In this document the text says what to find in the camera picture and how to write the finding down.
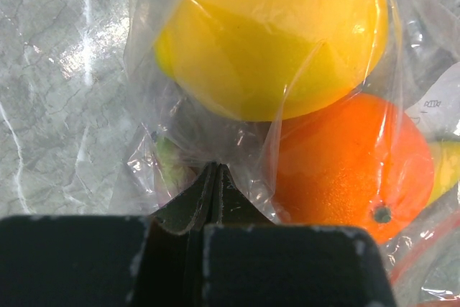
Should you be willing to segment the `yellow fake banana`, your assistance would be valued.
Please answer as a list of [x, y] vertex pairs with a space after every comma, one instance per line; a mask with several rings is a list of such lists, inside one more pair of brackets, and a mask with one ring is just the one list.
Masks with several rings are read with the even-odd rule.
[[459, 142], [440, 141], [428, 145], [435, 171], [433, 189], [427, 202], [430, 206], [459, 182]]

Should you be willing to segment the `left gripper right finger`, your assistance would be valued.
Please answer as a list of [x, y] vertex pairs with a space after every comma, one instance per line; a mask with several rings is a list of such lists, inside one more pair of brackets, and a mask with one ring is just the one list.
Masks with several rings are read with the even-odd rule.
[[205, 306], [393, 306], [378, 246], [349, 226], [276, 225], [217, 170], [203, 229]]

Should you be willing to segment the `fake orange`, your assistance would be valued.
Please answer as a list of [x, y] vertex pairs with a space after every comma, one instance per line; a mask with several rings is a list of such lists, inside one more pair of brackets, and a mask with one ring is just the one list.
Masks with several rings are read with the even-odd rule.
[[382, 244], [425, 208], [433, 182], [425, 137], [377, 96], [282, 123], [273, 202], [285, 223], [357, 226]]

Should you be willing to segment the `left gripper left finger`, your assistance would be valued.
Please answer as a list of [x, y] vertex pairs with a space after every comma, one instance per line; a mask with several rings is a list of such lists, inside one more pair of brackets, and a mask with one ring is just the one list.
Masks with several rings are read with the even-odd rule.
[[148, 216], [1, 220], [3, 306], [197, 306], [217, 166]]

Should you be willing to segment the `purple fake eggplant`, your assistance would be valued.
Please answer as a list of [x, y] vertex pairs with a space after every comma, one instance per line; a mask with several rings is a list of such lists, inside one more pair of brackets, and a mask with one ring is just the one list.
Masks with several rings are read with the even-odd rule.
[[155, 193], [163, 207], [188, 188], [197, 178], [198, 170], [183, 162], [180, 148], [166, 137], [155, 142]]

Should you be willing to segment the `clear zip top bag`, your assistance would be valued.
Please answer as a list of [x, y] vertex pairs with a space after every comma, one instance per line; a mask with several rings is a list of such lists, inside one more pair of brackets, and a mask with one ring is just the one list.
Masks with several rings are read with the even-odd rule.
[[[133, 176], [139, 190], [130, 206], [150, 215], [162, 208], [155, 193], [154, 154], [157, 138], [166, 137], [180, 148], [183, 162], [198, 170], [197, 177], [208, 164], [216, 164], [217, 170], [225, 166], [234, 187], [273, 224], [313, 226], [281, 221], [273, 202], [281, 128], [288, 119], [278, 114], [272, 121], [248, 122], [217, 114], [159, 67], [153, 45], [178, 2], [130, 0], [124, 61], [143, 135], [134, 153], [139, 164]], [[436, 0], [387, 0], [387, 11], [387, 44], [378, 64], [332, 104], [359, 93], [377, 96], [409, 116], [428, 144], [459, 142], [458, 19]], [[215, 184], [216, 178], [200, 232], [197, 306], [205, 306], [203, 229], [211, 222]], [[426, 204], [395, 237], [382, 244], [374, 242], [395, 297], [393, 306], [459, 303], [458, 288], [448, 288], [445, 280], [431, 280], [432, 274], [444, 269], [459, 277], [459, 182], [430, 206]]]

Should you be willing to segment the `yellow fake lemon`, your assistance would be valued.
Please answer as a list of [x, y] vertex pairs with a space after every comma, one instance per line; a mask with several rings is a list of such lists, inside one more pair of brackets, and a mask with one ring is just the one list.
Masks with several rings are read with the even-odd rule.
[[387, 0], [179, 0], [153, 47], [209, 110], [266, 122], [357, 87], [385, 51], [388, 22]]

